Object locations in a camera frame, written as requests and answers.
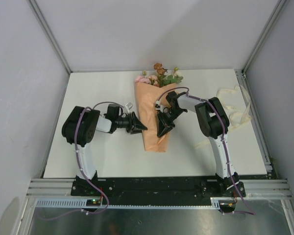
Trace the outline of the orange beige wrapping paper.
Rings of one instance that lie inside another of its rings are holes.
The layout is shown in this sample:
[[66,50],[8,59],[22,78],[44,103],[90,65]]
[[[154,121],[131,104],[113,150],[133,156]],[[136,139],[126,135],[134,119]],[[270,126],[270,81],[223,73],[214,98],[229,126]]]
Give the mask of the orange beige wrapping paper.
[[164,153],[169,145],[170,134],[157,137],[157,111],[155,110],[155,102],[161,95],[172,88],[176,84],[169,84],[161,88],[146,84],[135,84],[136,104],[139,112],[140,122],[147,127],[142,132],[145,151]]

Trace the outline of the pink fake flower stem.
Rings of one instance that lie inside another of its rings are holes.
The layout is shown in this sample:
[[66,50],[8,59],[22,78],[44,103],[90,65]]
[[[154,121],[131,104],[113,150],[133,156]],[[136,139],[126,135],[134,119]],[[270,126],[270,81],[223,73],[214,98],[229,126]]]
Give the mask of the pink fake flower stem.
[[134,82],[160,87],[159,78],[156,75],[148,75],[146,70],[143,70],[142,74],[135,78]]

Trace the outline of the white fake flower stem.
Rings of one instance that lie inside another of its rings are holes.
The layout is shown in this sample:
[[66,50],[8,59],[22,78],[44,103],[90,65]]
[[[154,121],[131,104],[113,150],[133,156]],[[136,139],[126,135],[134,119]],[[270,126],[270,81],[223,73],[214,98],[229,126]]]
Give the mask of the white fake flower stem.
[[166,86],[169,84],[179,84],[184,79],[183,74],[181,73],[180,69],[178,67],[175,67],[172,70],[172,73],[169,75],[165,75],[162,79],[162,85]]

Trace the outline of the brown orange fake flower stem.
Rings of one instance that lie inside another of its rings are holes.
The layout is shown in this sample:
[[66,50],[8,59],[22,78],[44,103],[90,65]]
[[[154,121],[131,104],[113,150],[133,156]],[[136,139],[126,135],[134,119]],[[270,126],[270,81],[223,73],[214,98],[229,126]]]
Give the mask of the brown orange fake flower stem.
[[154,64],[153,68],[157,72],[159,87],[162,87],[164,78],[168,70],[163,68],[163,65],[161,63]]

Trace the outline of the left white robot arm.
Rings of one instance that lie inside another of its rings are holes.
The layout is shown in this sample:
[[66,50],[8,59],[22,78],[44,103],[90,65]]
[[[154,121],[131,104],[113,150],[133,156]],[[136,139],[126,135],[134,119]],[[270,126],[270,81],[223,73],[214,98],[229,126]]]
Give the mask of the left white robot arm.
[[62,136],[75,150],[79,172],[78,177],[84,179],[81,189],[92,196],[98,191],[98,183],[93,180],[97,173],[91,150],[88,144],[93,140],[95,131],[114,133],[124,128],[129,134],[138,134],[147,127],[140,122],[135,112],[130,112],[131,103],[122,106],[115,102],[107,102],[104,115],[90,107],[75,106],[62,126]]

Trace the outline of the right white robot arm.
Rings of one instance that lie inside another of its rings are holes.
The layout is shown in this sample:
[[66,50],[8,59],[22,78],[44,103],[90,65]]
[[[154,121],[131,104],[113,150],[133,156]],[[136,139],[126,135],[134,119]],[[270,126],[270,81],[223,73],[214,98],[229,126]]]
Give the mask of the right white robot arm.
[[206,136],[213,149],[216,162],[216,190],[221,196],[228,196],[233,190],[239,192],[239,176],[230,160],[227,133],[230,121],[220,100],[217,97],[203,99],[188,92],[176,93],[174,89],[161,94],[166,97],[170,107],[161,105],[158,98],[155,102],[158,126],[157,137],[162,137],[174,127],[174,121],[184,112],[196,114],[200,130]]

